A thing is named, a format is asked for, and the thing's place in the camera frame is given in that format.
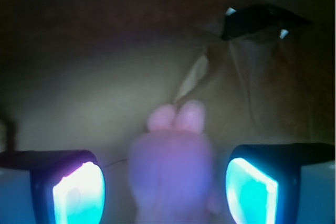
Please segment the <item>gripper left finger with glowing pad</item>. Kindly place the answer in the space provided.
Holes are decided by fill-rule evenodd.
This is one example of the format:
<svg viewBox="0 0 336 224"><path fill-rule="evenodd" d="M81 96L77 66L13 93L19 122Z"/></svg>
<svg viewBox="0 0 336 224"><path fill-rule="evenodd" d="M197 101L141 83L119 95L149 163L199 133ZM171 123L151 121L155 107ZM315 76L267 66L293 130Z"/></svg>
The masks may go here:
<svg viewBox="0 0 336 224"><path fill-rule="evenodd" d="M1 153L1 223L100 223L105 197L88 150Z"/></svg>

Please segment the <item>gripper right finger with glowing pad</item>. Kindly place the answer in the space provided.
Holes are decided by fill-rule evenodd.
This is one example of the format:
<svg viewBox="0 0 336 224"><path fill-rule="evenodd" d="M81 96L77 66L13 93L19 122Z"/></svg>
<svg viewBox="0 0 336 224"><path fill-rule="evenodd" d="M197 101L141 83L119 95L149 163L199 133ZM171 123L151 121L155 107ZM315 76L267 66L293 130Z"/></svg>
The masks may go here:
<svg viewBox="0 0 336 224"><path fill-rule="evenodd" d="M225 193L235 223L335 223L335 147L238 145Z"/></svg>

